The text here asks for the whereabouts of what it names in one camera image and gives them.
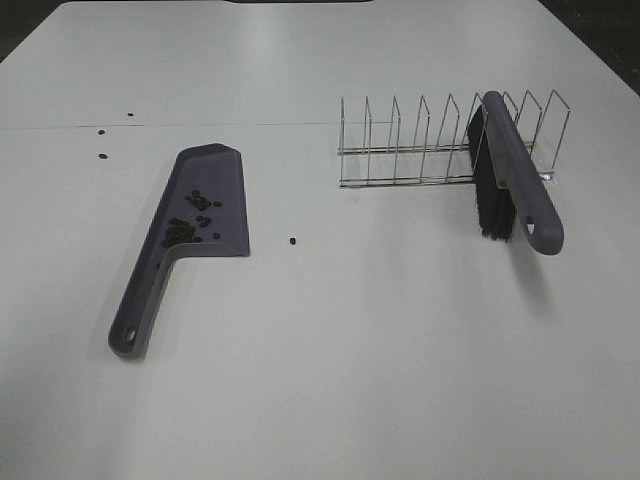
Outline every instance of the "white tabletop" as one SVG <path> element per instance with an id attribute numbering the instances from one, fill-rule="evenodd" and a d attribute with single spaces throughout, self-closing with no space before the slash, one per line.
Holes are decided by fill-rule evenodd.
<path id="1" fill-rule="evenodd" d="M 472 186 L 337 188 L 340 96 L 490 88 L 572 106 L 559 256 L 482 238 Z M 0 125 L 3 480 L 638 476 L 640 101 L 536 1 L 70 3 L 0 64 Z M 177 262 L 122 361 L 172 164 L 212 142 L 252 254 Z"/>

